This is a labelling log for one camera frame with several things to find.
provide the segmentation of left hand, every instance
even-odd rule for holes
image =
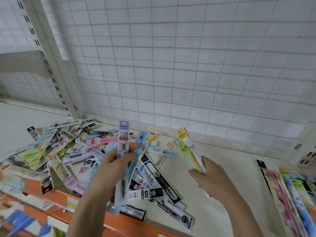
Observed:
[[[135,152],[132,152],[132,150],[139,147],[139,143],[130,142],[129,153],[119,159],[117,159],[117,147],[106,153],[88,188],[92,188],[93,191],[97,192],[101,191],[111,197],[113,188],[121,180],[125,166],[135,158]]]

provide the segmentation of pile of pen refill packages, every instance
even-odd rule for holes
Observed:
[[[128,121],[121,120],[119,127],[98,131],[93,119],[76,119],[46,128],[30,127],[27,131],[34,142],[15,151],[1,163],[2,182],[21,191],[29,182],[18,182],[12,177],[21,176],[40,182],[41,194],[54,188],[51,171],[54,169],[65,187],[74,195],[82,195],[105,154],[117,147],[117,158],[129,151],[129,142],[140,144],[133,150],[135,158],[124,168],[116,185],[107,211],[129,215],[144,221],[147,211],[132,206],[134,200],[146,200],[158,206],[179,223],[192,229],[194,219],[188,215],[181,198],[159,171],[165,158],[174,158],[173,146],[179,148],[197,171],[205,173],[201,156],[185,128],[177,130],[178,138],[164,147],[155,140],[156,133],[130,131]],[[74,211],[78,201],[67,199],[67,210]]]

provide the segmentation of right hand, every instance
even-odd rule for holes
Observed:
[[[189,170],[190,175],[196,180],[199,187],[224,205],[240,196],[223,167],[205,156],[201,157],[205,165],[205,174],[195,169]]]

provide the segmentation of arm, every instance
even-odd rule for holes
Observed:
[[[139,143],[129,144],[130,150],[139,146]],[[67,237],[102,236],[107,203],[121,179],[124,167],[134,159],[135,153],[127,153],[119,159],[116,157],[117,148],[105,155],[76,207]]]
[[[209,195],[219,200],[227,210],[234,237],[263,237],[246,201],[225,173],[222,166],[202,156],[205,174],[189,170],[190,175]]]

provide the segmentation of hand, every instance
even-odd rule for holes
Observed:
[[[196,180],[199,187],[203,188],[210,196],[219,200],[223,205],[240,196],[222,166],[205,156],[202,156],[202,160],[205,165],[205,174],[195,169],[189,170],[190,175]]]
[[[101,191],[111,197],[113,188],[120,181],[125,166],[135,158],[135,152],[131,151],[139,147],[139,143],[130,142],[129,153],[119,159],[117,159],[117,147],[106,153],[88,188],[92,188],[92,191]]]

